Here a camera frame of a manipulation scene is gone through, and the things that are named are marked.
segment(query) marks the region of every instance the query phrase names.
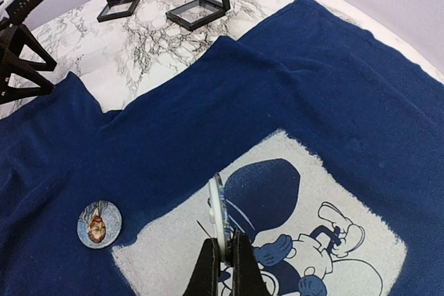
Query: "white marble table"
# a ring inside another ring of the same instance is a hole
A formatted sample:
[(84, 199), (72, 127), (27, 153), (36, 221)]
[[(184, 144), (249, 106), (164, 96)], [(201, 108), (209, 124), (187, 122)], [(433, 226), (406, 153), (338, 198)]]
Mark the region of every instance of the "white marble table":
[[(232, 9), (226, 17), (192, 33), (165, 17), (167, 10), (187, 1), (191, 0), (141, 0), (132, 17), (102, 23), (96, 17), (105, 0), (92, 0), (70, 10), (33, 31), (58, 61), (55, 71), (44, 75), (52, 82), (59, 82), (68, 71), (73, 71), (104, 111), (122, 109), (188, 67), (219, 35), (237, 39), (293, 0), (230, 0)], [(444, 82), (444, 76), (412, 46), (368, 15), (343, 0), (316, 1), (344, 20), (370, 30), (377, 39)], [(26, 51), (22, 57), (35, 59)], [(15, 87), (28, 85), (20, 78), (11, 81)], [(29, 100), (0, 106), (0, 118)]]

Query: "coin with portrait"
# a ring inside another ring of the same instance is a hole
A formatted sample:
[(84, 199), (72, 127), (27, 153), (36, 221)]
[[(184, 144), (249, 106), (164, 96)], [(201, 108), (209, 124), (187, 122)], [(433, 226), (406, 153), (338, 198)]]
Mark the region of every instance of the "coin with portrait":
[(120, 233), (122, 217), (117, 207), (105, 200), (89, 204), (77, 221), (80, 241), (92, 249), (101, 249), (113, 243)]

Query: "white fabric patch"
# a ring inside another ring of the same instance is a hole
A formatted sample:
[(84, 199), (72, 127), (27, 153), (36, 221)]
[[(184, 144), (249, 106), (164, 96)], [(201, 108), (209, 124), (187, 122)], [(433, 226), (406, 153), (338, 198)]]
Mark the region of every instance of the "white fabric patch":
[[(285, 132), (220, 174), (232, 226), (253, 240), (272, 295), (388, 295), (407, 254), (404, 242)], [(207, 238), (196, 221), (214, 236), (208, 196), (201, 189), (145, 226), (134, 244), (112, 249), (136, 294), (184, 293)], [(230, 269), (222, 277), (220, 294), (229, 295)]]

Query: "cartoon print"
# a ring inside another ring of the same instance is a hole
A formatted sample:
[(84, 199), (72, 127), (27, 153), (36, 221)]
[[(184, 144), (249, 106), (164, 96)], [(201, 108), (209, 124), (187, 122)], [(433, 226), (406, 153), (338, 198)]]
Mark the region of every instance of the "cartoon print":
[[(348, 280), (344, 271), (363, 272), (371, 281), (362, 295), (380, 296), (382, 279), (365, 261), (344, 259), (365, 240), (365, 230), (352, 222), (330, 202), (318, 209), (320, 225), (296, 237), (280, 234), (272, 243), (257, 244), (257, 235), (282, 226), (292, 215), (298, 202), (300, 174), (285, 159), (249, 164), (237, 169), (225, 183), (225, 200), (233, 227), (249, 237), (271, 295), (327, 296), (334, 287), (334, 276), (341, 283)], [(221, 273), (222, 295), (231, 293), (229, 270)], [(355, 291), (358, 281), (348, 281)]]
[(88, 224), (88, 237), (94, 243), (100, 243), (106, 236), (106, 225), (102, 214), (107, 207), (108, 202), (100, 200), (88, 206), (80, 215), (79, 220)]

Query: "blue cartoon hat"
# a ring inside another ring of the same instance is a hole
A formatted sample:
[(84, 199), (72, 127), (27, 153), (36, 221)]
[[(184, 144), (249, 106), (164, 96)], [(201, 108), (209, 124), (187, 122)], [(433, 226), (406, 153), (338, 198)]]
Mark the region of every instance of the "blue cartoon hat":
[(230, 224), (253, 242), (264, 230), (283, 225), (298, 202), (300, 175), (285, 159), (271, 159), (237, 169), (225, 183)]

